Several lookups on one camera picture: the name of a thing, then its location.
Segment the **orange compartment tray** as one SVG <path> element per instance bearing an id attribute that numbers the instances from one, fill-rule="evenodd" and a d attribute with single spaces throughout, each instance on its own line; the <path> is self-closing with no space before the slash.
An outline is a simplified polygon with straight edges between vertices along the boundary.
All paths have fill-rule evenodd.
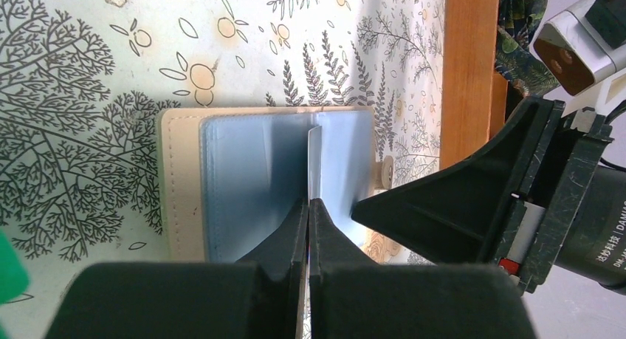
<path id="1" fill-rule="evenodd" d="M 446 0 L 441 169 L 477 151 L 505 123 L 507 82 L 494 70 L 498 6 L 499 0 Z"/>

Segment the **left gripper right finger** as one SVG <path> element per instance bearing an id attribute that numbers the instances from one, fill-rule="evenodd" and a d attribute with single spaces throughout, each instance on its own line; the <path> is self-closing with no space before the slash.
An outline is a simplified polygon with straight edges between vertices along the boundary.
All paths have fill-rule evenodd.
<path id="1" fill-rule="evenodd" d="M 376 263 L 333 222 L 322 199 L 309 208 L 309 300 L 313 338 L 355 338 L 368 318 L 361 276 Z"/>

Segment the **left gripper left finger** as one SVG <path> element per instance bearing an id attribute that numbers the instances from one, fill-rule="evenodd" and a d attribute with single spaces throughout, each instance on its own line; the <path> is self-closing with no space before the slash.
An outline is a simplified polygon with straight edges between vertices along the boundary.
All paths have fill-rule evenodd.
<path id="1" fill-rule="evenodd" d="M 238 261 L 255 266 L 247 338 L 300 338 L 309 255 L 309 205 L 297 200 L 281 225 Z"/>

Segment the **black credit card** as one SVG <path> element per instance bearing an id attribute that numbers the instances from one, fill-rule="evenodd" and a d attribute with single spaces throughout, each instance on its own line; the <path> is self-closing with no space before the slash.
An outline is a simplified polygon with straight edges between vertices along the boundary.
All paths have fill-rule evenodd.
<path id="1" fill-rule="evenodd" d="M 307 134 L 307 198 L 306 198 L 306 247 L 303 279 L 300 281 L 300 303 L 296 323 L 295 338 L 312 338 L 312 200 L 320 198 L 320 170 L 323 128 L 315 126 Z"/>

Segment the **dark floral rolled sock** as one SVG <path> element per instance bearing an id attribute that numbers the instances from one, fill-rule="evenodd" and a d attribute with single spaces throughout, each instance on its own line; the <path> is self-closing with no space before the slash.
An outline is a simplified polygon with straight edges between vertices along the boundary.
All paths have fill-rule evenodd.
<path id="1" fill-rule="evenodd" d="M 522 96 L 544 96 L 560 86 L 530 52 L 548 0 L 499 0 L 495 71 Z"/>

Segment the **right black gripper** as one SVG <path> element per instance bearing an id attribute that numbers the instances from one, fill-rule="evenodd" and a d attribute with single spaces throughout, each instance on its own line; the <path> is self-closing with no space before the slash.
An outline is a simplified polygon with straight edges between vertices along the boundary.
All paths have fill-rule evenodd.
<path id="1" fill-rule="evenodd" d="M 592 108 L 527 97 L 455 165 L 358 202 L 351 218 L 436 264 L 492 263 L 533 292 L 561 267 L 625 293 L 625 174 L 600 165 Z"/>

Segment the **beige blue card holder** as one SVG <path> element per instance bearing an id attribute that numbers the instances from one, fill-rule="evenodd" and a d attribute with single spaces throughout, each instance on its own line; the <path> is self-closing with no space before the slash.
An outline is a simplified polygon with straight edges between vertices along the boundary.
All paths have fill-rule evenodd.
<path id="1" fill-rule="evenodd" d="M 307 134 L 323 128 L 320 199 L 357 246 L 358 201 L 387 190 L 393 158 L 376 157 L 363 106 L 167 109 L 156 117 L 160 205 L 174 261 L 240 259 L 307 198 Z"/>

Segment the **green plastic bin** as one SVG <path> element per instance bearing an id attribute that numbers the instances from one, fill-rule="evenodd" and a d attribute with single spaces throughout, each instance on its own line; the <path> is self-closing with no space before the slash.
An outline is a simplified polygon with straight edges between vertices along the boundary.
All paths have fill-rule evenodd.
<path id="1" fill-rule="evenodd" d="M 1 231 L 1 304 L 10 303 L 25 292 L 30 278 L 10 240 Z"/>

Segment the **floral patterned table mat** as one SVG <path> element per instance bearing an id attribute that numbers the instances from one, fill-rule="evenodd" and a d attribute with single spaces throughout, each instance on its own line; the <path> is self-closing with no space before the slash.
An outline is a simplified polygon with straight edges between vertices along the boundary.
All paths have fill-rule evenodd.
<path id="1" fill-rule="evenodd" d="M 9 337 L 84 267 L 169 257 L 163 109 L 368 105 L 395 185 L 436 171 L 444 2 L 1 0 L 1 231 L 31 278 Z"/>

